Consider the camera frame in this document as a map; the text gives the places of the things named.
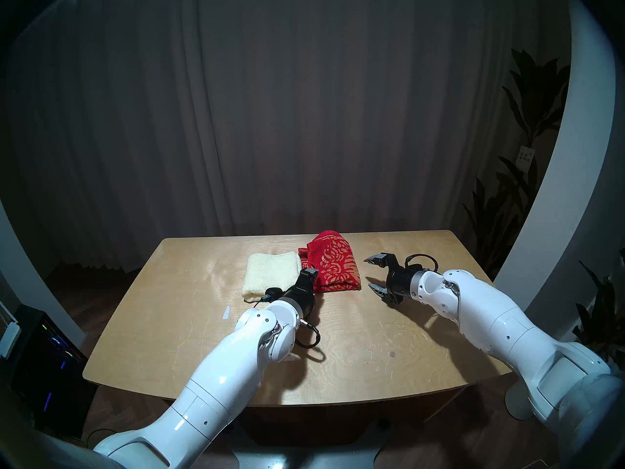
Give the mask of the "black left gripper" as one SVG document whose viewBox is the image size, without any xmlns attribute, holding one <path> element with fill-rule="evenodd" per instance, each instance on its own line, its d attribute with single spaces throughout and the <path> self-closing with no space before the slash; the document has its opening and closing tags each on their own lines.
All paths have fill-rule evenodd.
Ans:
<svg viewBox="0 0 625 469">
<path fill-rule="evenodd" d="M 317 269 L 302 269 L 298 276 L 298 285 L 291 286 L 282 295 L 282 300 L 299 307 L 301 318 L 309 318 L 314 309 L 314 286 L 318 274 Z"/>
</svg>

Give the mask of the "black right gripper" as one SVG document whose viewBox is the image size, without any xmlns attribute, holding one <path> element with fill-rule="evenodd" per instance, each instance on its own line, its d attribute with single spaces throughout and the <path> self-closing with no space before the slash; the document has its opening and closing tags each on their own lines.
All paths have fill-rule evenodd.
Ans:
<svg viewBox="0 0 625 469">
<path fill-rule="evenodd" d="M 411 282 L 415 275 L 421 275 L 421 265 L 399 265 L 395 254 L 380 253 L 364 260 L 365 263 L 387 268 L 386 287 L 369 283 L 370 289 L 387 305 L 399 305 L 404 298 L 411 298 Z"/>
</svg>

